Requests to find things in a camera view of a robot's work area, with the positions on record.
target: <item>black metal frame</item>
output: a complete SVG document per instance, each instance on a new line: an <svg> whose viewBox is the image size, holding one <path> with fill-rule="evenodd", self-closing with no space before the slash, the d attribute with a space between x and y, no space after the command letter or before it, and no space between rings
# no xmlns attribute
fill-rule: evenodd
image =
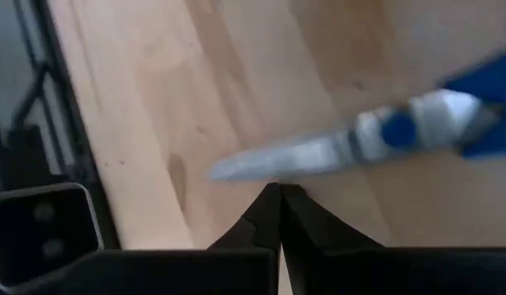
<svg viewBox="0 0 506 295"><path fill-rule="evenodd" d="M46 0L14 0L13 3L34 80L26 89L25 97L13 115L12 129L2 136L3 130L0 128L0 191L24 188L25 185L46 185L61 181L75 181L83 184L90 191L94 208L98 213L98 223L104 236L105 247L119 248L110 207L94 164L48 3ZM25 5L30 5L36 28L29 27L26 22ZM46 52L45 57L40 59L34 53L31 36L34 30L39 32L43 50ZM57 109L51 109L47 100L44 86L48 79L53 82ZM50 174L43 144L39 143L39 128L25 122L36 102L41 102L61 175ZM72 166L65 163L61 145L64 139L58 138L53 119L55 112L61 114L63 120L63 128L68 136L72 157L75 159ZM28 173L17 175L17 171L20 170Z"/></svg>
<svg viewBox="0 0 506 295"><path fill-rule="evenodd" d="M100 252L62 294L277 294L280 243L297 295L506 294L506 249L386 248L283 184L206 251Z"/></svg>

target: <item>gray floor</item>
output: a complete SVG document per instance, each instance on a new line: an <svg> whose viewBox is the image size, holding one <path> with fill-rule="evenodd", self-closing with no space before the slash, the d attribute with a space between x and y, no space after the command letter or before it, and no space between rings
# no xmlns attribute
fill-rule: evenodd
<svg viewBox="0 0 506 295"><path fill-rule="evenodd" d="M19 1L30 35L32 36L34 55L37 60L42 60L45 58L45 53L29 3L30 1L28 0ZM34 72L30 66L25 45L21 38L21 28L14 2L12 0L0 0L0 125L4 129L10 128L12 114L21 103L22 98L25 96L25 91L33 79ZM45 84L45 90L51 109L56 110L58 109L58 105L51 83L52 81L49 79ZM66 139L61 117L59 117L56 111L53 113L55 114L54 120L58 137ZM44 119L41 103L37 102L34 106L34 110L29 117L29 122L40 126L51 171L53 173L60 172L53 157L52 144L48 140L48 127ZM63 144L63 152L67 164L70 165L73 159L67 144Z"/></svg>

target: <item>wood grain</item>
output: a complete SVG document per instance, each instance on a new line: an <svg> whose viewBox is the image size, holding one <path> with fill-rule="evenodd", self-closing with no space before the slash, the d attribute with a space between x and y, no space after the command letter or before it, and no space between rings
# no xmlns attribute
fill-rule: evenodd
<svg viewBox="0 0 506 295"><path fill-rule="evenodd" d="M506 0L51 4L128 248L206 247L234 224L265 182L211 182L218 159L506 50ZM294 182L386 245L506 245L506 160L441 151Z"/></svg>

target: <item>wooden surface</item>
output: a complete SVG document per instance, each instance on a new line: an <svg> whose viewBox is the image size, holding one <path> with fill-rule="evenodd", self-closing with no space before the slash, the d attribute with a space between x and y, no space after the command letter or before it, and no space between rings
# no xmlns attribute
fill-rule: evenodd
<svg viewBox="0 0 506 295"><path fill-rule="evenodd" d="M52 0L126 248L206 247L265 182L218 159L402 102L506 49L506 0ZM295 179L385 245L506 245L506 159Z"/></svg>

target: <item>wooden cutting board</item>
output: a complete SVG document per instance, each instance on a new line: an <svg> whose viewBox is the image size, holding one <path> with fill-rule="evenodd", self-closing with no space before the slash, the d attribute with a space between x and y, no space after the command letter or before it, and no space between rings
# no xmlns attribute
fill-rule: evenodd
<svg viewBox="0 0 506 295"><path fill-rule="evenodd" d="M506 0L52 0L125 248L206 247L266 181L217 160L403 102L506 50ZM385 245L506 245L506 158L295 179Z"/></svg>

